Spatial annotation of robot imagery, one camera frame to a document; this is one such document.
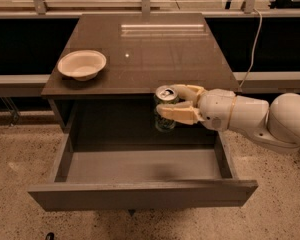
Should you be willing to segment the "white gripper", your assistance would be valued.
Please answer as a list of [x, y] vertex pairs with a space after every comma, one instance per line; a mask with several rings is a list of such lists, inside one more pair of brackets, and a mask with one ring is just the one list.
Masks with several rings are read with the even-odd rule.
[[236, 98], [233, 91], [207, 91], [202, 86], [185, 84], [174, 84], [173, 88], [180, 99], [191, 101], [193, 105], [197, 105], [199, 101], [199, 109], [191, 103], [159, 104], [156, 110], [161, 117], [187, 125], [202, 122], [209, 130], [228, 129], [230, 111]]

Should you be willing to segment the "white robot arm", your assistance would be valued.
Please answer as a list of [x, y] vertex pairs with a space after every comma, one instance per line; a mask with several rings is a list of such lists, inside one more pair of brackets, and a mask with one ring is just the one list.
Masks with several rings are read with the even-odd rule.
[[278, 153], [300, 149], [299, 94], [284, 93], [269, 103], [223, 89], [206, 90], [201, 86], [181, 84], [172, 89], [181, 101], [156, 107], [165, 119], [187, 125], [201, 123], [219, 132], [237, 132]]

